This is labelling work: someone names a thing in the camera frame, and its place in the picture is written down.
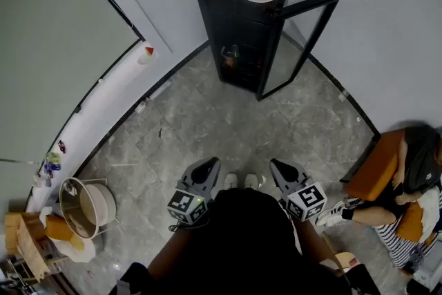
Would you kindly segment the white pillow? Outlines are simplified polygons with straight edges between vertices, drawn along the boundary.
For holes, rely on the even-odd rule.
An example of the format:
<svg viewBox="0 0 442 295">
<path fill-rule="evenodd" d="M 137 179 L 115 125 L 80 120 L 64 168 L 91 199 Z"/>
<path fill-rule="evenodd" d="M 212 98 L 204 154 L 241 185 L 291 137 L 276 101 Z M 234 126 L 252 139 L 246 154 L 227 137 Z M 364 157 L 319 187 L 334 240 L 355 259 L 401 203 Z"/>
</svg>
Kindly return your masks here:
<svg viewBox="0 0 442 295">
<path fill-rule="evenodd" d="M 433 232 L 434 227 L 436 226 L 436 223 L 439 221 L 439 197 L 439 188 L 433 187 L 431 189 L 428 189 L 418 199 L 418 204 L 423 210 L 423 215 L 421 218 L 421 242 L 430 236 L 430 234 Z"/>
</svg>

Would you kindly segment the orange sofa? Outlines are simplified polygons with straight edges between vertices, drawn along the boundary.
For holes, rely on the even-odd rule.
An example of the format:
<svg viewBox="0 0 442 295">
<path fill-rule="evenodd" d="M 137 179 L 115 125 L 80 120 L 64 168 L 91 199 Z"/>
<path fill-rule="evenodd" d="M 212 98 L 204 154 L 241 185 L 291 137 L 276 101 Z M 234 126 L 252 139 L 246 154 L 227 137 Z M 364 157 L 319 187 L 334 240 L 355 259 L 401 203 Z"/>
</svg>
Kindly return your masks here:
<svg viewBox="0 0 442 295">
<path fill-rule="evenodd" d="M 405 129 L 381 136 L 374 150 L 347 185 L 349 196 L 359 198 L 363 203 L 373 202 L 380 196 L 397 168 L 398 143 L 404 136 Z"/>
</svg>

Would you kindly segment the person's left forearm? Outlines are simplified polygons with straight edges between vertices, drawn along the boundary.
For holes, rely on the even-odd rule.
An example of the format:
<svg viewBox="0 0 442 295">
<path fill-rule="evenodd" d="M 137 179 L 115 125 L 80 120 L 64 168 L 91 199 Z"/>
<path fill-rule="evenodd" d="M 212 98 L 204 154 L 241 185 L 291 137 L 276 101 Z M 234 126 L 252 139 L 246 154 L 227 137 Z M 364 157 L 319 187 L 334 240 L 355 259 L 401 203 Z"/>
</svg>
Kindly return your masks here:
<svg viewBox="0 0 442 295">
<path fill-rule="evenodd" d="M 208 227 L 179 227 L 148 266 L 158 281 L 186 280 L 204 264 Z"/>
</svg>

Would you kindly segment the round beige bin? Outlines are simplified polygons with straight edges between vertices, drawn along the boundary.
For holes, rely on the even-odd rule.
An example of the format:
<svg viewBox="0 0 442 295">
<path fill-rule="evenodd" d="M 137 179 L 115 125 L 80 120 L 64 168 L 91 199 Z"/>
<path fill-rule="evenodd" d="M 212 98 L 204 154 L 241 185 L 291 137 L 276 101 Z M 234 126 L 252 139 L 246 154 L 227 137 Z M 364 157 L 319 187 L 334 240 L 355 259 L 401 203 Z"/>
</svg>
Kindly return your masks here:
<svg viewBox="0 0 442 295">
<path fill-rule="evenodd" d="M 75 184 L 76 196 L 63 190 L 63 184 L 67 181 Z M 106 178 L 65 179 L 60 186 L 59 203 L 68 226 L 86 240 L 108 231 L 109 225 L 118 221 L 116 201 L 107 187 Z"/>
</svg>

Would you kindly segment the white window ledge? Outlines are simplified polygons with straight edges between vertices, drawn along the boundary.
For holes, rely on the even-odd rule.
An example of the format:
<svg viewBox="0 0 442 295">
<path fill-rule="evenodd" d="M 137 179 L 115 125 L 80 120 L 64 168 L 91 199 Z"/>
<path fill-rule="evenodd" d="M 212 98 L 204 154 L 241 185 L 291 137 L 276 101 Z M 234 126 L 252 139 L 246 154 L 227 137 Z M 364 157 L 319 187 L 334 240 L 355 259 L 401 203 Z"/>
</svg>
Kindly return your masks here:
<svg viewBox="0 0 442 295">
<path fill-rule="evenodd" d="M 159 55 L 154 48 L 154 58 L 145 65 L 138 64 L 137 59 L 145 46 L 154 48 L 145 41 L 130 49 L 98 81 L 81 104 L 79 112 L 69 119 L 59 136 L 67 150 L 61 156 L 61 170 L 54 172 L 51 187 L 32 188 L 26 205 L 27 212 L 38 211 L 43 207 L 59 183 L 77 172 L 102 138 L 148 90 L 148 67 Z"/>
</svg>

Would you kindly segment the white spray bottle red top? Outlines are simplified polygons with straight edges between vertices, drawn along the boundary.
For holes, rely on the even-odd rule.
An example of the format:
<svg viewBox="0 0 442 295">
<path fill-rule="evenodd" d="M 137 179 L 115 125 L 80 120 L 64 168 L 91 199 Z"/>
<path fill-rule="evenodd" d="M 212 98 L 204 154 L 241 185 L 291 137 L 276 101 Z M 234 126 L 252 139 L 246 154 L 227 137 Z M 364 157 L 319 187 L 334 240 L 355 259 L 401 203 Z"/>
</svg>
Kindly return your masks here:
<svg viewBox="0 0 442 295">
<path fill-rule="evenodd" d="M 145 46 L 142 54 L 137 59 L 138 64 L 145 65 L 154 58 L 155 50 L 150 46 Z"/>
</svg>

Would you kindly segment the person's right forearm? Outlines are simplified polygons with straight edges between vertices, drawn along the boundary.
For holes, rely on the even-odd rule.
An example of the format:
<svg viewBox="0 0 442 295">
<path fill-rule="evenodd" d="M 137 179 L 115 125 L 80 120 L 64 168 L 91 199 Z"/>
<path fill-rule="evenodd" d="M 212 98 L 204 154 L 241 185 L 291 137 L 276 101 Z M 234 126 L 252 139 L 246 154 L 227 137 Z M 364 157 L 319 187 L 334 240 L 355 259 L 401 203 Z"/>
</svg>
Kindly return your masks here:
<svg viewBox="0 0 442 295">
<path fill-rule="evenodd" d="M 303 256 L 325 267 L 336 276 L 345 274 L 334 252 L 317 234 L 310 221 L 301 222 L 293 219 L 293 225 Z"/>
</svg>

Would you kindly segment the small white container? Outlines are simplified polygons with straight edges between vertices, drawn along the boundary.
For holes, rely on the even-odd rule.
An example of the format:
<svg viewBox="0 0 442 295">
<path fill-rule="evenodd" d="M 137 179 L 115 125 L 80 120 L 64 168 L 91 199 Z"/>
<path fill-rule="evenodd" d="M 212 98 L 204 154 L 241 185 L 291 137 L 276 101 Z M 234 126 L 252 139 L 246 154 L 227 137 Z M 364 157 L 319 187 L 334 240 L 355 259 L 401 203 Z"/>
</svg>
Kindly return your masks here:
<svg viewBox="0 0 442 295">
<path fill-rule="evenodd" d="M 49 173 L 38 173 L 33 176 L 33 187 L 42 188 L 42 187 L 51 187 L 52 186 L 52 174 Z"/>
</svg>

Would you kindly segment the orange seat cushion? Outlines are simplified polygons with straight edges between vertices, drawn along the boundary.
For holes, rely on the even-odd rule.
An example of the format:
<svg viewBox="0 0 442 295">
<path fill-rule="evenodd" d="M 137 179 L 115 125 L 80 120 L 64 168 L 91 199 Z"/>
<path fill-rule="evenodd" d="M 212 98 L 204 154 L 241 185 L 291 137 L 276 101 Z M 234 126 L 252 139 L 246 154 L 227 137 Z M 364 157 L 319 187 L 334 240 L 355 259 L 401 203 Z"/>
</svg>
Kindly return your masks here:
<svg viewBox="0 0 442 295">
<path fill-rule="evenodd" d="M 395 236 L 403 240 L 418 242 L 423 235 L 422 217 L 423 209 L 419 203 L 410 203 L 396 228 Z"/>
</svg>

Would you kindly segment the person's black clothing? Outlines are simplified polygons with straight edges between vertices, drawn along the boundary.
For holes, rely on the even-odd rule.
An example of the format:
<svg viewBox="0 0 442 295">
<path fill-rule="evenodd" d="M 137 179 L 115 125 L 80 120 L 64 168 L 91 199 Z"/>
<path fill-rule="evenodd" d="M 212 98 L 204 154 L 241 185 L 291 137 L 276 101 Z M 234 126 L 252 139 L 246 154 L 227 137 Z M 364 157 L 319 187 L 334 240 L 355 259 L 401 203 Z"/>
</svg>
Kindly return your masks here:
<svg viewBox="0 0 442 295">
<path fill-rule="evenodd" d="M 293 218 L 268 194 L 222 190 L 199 226 L 209 228 L 204 264 L 186 280 L 133 263 L 109 295 L 381 295 L 364 266 L 336 276 L 303 256 Z"/>
</svg>

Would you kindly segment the white appliance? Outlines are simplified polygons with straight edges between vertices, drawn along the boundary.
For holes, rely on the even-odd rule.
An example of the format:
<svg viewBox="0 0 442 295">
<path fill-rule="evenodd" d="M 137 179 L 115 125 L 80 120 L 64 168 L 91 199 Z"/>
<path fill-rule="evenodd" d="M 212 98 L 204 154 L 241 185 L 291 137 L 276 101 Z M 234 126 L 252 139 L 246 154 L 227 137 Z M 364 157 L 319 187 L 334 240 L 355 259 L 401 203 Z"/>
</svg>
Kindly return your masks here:
<svg viewBox="0 0 442 295">
<path fill-rule="evenodd" d="M 430 292 L 434 290 L 442 279 L 442 241 L 435 243 L 423 264 L 414 273 L 413 279 Z"/>
</svg>

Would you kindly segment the black mini fridge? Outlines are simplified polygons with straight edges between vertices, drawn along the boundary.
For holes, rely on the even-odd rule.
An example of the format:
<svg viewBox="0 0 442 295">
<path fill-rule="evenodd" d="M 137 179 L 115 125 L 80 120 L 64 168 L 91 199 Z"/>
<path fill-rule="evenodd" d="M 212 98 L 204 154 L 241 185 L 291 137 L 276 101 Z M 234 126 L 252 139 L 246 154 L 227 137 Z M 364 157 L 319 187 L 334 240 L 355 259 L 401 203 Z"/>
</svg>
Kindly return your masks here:
<svg viewBox="0 0 442 295">
<path fill-rule="evenodd" d="M 273 14 L 294 3 L 273 0 L 254 3 L 247 0 L 198 0 L 218 77 L 224 83 L 257 94 L 265 56 L 268 53 Z M 231 46 L 240 56 L 233 68 L 223 66 Z"/>
</svg>

